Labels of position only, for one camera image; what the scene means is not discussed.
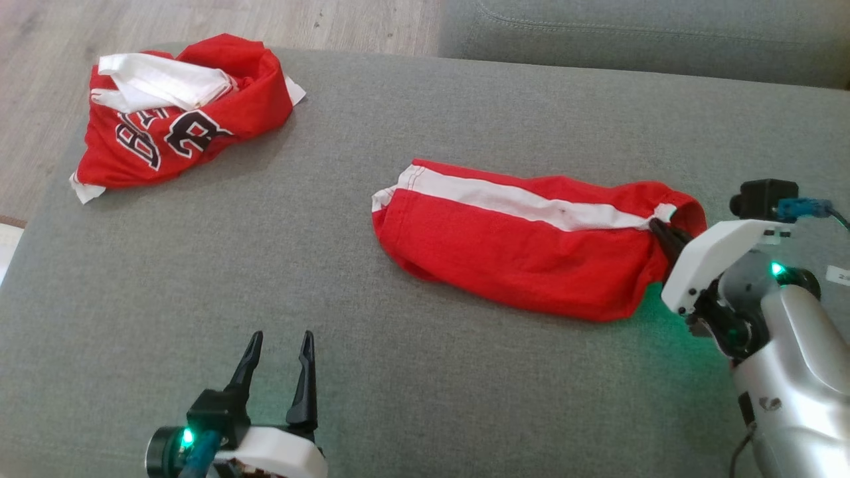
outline green led light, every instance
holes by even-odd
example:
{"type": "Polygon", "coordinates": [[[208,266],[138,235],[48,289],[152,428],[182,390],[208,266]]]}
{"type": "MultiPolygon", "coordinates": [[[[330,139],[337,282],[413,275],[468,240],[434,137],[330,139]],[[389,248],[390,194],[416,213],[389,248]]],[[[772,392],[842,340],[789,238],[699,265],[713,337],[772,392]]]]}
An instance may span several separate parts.
{"type": "Polygon", "coordinates": [[[782,274],[783,272],[785,272],[785,267],[778,262],[772,262],[772,263],[770,263],[770,272],[774,276],[778,276],[779,274],[782,274]]]}
{"type": "Polygon", "coordinates": [[[189,430],[188,428],[183,430],[183,446],[187,447],[191,445],[193,441],[195,441],[195,435],[192,433],[192,430],[189,430]]]}

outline white stripe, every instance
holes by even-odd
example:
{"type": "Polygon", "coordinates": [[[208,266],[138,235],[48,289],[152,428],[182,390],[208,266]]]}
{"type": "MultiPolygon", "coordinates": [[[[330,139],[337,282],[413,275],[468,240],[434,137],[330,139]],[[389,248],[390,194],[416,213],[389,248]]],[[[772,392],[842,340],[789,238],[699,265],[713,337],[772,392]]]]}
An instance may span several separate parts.
{"type": "Polygon", "coordinates": [[[648,218],[624,213],[610,204],[546,199],[515,186],[498,185],[482,179],[465,179],[440,174],[423,166],[410,165],[398,184],[372,196],[372,212],[389,205],[396,189],[440,197],[468,206],[508,214],[529,221],[542,221],[563,231],[591,229],[648,229],[649,220],[670,222],[676,206],[662,203],[648,218]]]}

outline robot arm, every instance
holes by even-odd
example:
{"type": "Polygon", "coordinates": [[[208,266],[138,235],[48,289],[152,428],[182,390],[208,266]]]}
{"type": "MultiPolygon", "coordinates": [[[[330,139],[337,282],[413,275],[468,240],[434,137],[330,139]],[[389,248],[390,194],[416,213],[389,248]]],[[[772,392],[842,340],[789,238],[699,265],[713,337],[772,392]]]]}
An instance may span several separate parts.
{"type": "Polygon", "coordinates": [[[661,298],[731,359],[765,478],[850,476],[850,349],[814,276],[754,249],[791,235],[778,202],[762,209],[772,217],[721,222],[689,242],[652,224],[673,263],[661,298]]]}
{"type": "Polygon", "coordinates": [[[224,390],[204,390],[186,413],[188,425],[158,429],[148,444],[150,478],[326,478],[327,462],[315,445],[315,344],[307,331],[298,360],[302,370],[286,425],[251,424],[246,411],[263,333],[251,337],[224,390]]]}

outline folded red cloth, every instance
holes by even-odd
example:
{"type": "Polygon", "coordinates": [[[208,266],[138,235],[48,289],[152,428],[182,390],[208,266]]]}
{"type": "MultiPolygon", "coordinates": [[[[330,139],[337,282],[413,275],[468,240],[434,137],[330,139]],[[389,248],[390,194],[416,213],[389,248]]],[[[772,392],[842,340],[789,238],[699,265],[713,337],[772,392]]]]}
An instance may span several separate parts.
{"type": "Polygon", "coordinates": [[[698,235],[693,197],[658,182],[605,188],[415,159],[372,197],[378,241],[402,268],[521,309],[590,321],[630,316],[667,259],[659,218],[698,235]]]}
{"type": "MultiPolygon", "coordinates": [[[[172,58],[164,52],[145,53],[172,58]]],[[[219,35],[190,45],[176,60],[218,68],[232,77],[236,88],[193,111],[169,106],[121,113],[89,101],[88,149],[76,181],[122,188],[173,179],[229,145],[278,128],[292,112],[281,63],[261,42],[219,35]]],[[[97,66],[90,85],[116,89],[97,66]]]]}

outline gray fabric upholstery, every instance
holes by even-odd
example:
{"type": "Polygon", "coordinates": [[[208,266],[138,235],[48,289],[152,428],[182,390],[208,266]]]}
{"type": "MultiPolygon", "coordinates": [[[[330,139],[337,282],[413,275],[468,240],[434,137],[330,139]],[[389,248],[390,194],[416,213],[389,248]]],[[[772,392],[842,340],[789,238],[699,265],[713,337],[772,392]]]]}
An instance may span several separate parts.
{"type": "MultiPolygon", "coordinates": [[[[82,132],[57,167],[0,287],[0,474],[141,478],[153,431],[223,386],[257,329],[249,411],[279,423],[309,328],[332,477],[724,475],[744,433],[728,365],[657,287],[633,318],[600,325],[422,282],[379,247],[370,196],[423,156],[601,185],[658,179],[711,222],[730,219],[741,181],[768,176],[850,211],[850,95],[278,55],[309,98],[280,131],[86,206],[66,180],[82,132]]],[[[836,223],[810,220],[778,257],[822,276],[847,251],[836,223]]],[[[850,335],[846,288],[825,283],[824,303],[850,335]]]]}
{"type": "Polygon", "coordinates": [[[847,0],[445,0],[439,54],[845,88],[847,0]]]}

